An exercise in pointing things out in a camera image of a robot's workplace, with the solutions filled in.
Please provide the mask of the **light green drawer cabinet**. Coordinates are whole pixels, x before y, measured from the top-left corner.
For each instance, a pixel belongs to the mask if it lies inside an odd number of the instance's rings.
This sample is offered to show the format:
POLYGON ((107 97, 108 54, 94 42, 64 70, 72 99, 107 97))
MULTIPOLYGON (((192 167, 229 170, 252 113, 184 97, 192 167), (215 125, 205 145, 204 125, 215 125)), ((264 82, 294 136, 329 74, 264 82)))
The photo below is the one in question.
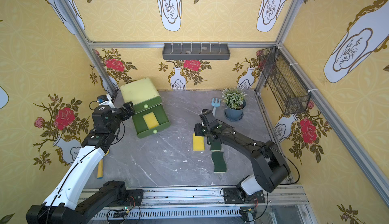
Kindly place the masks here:
POLYGON ((150 78, 144 78, 122 85, 120 91, 124 102, 130 102, 132 99, 148 100, 160 96, 150 78))

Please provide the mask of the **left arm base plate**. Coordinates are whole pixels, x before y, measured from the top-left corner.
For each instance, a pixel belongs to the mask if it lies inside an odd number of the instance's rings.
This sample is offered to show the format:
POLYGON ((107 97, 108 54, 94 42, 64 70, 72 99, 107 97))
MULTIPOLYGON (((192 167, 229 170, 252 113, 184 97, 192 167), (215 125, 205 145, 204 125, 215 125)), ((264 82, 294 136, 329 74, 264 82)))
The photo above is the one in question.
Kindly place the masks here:
POLYGON ((123 206, 138 207, 142 204, 144 190, 142 189, 131 189, 126 190, 123 206))

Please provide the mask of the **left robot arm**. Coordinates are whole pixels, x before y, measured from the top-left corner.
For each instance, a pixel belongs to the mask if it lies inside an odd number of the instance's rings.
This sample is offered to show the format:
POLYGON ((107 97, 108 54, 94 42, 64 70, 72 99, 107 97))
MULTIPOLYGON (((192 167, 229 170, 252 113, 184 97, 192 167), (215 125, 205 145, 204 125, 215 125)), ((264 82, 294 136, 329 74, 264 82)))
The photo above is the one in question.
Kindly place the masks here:
POLYGON ((110 149, 122 122, 135 115, 132 102, 120 108, 100 105, 92 114, 94 128, 70 169, 41 205, 33 205, 26 214, 29 224, 86 224, 112 202, 127 202, 125 183, 111 180, 87 200, 79 197, 98 163, 110 149))

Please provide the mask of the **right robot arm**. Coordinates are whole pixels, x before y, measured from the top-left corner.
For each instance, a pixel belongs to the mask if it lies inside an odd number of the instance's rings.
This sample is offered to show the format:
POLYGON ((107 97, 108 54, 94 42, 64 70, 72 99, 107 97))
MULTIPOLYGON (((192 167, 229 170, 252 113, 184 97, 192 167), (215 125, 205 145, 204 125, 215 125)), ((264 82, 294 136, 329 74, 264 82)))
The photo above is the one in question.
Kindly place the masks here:
POLYGON ((286 157, 274 142, 264 143, 239 133, 233 126, 216 119, 209 109, 202 110, 200 118, 202 122, 194 128, 196 136, 207 137, 210 146, 221 144, 237 150, 252 165, 253 174, 237 184, 234 194, 224 190, 225 197, 249 203, 257 193, 274 191, 291 173, 286 157))

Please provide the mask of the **light blue garden fork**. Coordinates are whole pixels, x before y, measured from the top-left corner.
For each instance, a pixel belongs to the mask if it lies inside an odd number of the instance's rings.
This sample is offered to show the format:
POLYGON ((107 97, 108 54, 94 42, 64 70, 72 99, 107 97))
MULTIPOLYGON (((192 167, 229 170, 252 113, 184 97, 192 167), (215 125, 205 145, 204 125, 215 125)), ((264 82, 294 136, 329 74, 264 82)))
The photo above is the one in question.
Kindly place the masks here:
POLYGON ((220 98, 212 98, 211 105, 213 106, 213 109, 212 109, 213 116, 216 115, 216 110, 220 106, 220 104, 221 104, 220 98))

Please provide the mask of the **artificial green plant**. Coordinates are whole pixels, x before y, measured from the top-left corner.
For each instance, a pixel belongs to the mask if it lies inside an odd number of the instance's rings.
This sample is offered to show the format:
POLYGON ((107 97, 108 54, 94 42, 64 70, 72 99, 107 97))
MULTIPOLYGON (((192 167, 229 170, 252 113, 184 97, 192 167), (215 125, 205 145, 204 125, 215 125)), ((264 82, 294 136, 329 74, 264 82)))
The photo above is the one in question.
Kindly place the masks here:
POLYGON ((231 109, 241 110, 244 108, 246 93, 239 88, 229 88, 222 91, 222 101, 231 109))

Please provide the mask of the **aluminium mounting rail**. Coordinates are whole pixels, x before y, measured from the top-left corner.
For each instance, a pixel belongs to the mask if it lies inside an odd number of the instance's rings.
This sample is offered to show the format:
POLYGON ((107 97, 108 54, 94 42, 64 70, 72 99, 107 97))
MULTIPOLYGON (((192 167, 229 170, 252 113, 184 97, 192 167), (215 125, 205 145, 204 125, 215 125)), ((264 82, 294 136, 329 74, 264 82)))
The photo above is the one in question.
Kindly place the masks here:
MULTIPOLYGON (((273 212, 276 207, 296 206, 304 224, 316 224, 303 187, 281 186, 273 192, 263 191, 265 203, 262 204, 225 204, 220 194, 222 188, 232 186, 173 186, 161 188, 142 188, 142 204, 138 207, 123 206, 122 202, 112 202, 99 211, 90 221, 146 220, 146 219, 183 219, 183 218, 226 218, 242 217, 247 223, 260 220, 259 210, 273 212)), ((83 190, 78 202, 81 203, 97 193, 96 189, 83 190)))

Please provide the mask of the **blue plant pot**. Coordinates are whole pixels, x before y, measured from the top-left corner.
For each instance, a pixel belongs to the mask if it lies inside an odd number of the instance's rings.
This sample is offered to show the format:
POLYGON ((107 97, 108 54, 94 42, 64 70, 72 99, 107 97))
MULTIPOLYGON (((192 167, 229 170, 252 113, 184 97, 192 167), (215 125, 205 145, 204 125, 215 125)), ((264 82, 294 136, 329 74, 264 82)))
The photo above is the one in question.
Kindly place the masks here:
POLYGON ((246 107, 246 101, 243 101, 241 109, 232 109, 230 107, 226 107, 224 109, 225 117, 232 122, 240 121, 244 116, 244 108, 246 107))

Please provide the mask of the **yellow toy shovel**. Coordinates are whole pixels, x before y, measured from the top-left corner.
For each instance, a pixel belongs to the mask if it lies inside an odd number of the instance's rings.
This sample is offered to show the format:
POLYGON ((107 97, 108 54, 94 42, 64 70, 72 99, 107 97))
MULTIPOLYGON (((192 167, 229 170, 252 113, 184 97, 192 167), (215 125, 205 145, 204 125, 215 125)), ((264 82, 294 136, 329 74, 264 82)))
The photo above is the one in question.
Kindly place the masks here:
POLYGON ((103 159, 104 159, 105 156, 108 155, 108 153, 109 153, 109 150, 105 153, 103 158, 98 163, 97 179, 102 179, 103 178, 103 159))

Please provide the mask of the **green yellow sponge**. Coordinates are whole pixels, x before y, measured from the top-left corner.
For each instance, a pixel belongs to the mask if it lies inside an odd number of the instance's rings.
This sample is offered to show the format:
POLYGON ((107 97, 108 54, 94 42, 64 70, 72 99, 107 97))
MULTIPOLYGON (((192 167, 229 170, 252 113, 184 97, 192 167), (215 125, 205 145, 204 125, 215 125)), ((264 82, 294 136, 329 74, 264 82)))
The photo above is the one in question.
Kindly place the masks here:
POLYGON ((211 152, 219 152, 222 150, 221 142, 219 139, 208 138, 208 145, 211 152))
POLYGON ((224 160, 224 152, 217 151, 211 154, 212 161, 214 163, 215 173, 225 173, 227 171, 227 165, 224 160))

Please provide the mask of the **grey wall shelf tray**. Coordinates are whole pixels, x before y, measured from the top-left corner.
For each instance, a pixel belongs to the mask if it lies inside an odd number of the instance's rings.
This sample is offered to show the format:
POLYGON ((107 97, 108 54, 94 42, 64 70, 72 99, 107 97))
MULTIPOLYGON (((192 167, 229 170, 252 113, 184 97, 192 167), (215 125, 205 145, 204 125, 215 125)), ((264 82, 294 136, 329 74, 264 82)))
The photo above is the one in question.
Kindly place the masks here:
POLYGON ((231 51, 227 43, 165 43, 164 60, 229 60, 231 51))

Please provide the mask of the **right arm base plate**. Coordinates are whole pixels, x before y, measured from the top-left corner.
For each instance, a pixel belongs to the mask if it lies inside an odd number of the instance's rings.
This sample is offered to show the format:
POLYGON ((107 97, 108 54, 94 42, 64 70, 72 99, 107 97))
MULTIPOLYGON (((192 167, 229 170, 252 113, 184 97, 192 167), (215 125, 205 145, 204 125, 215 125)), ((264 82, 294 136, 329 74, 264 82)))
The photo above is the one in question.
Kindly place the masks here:
POLYGON ((225 204, 262 204, 265 203, 263 191, 247 195, 243 190, 234 188, 222 188, 220 194, 224 198, 225 204))

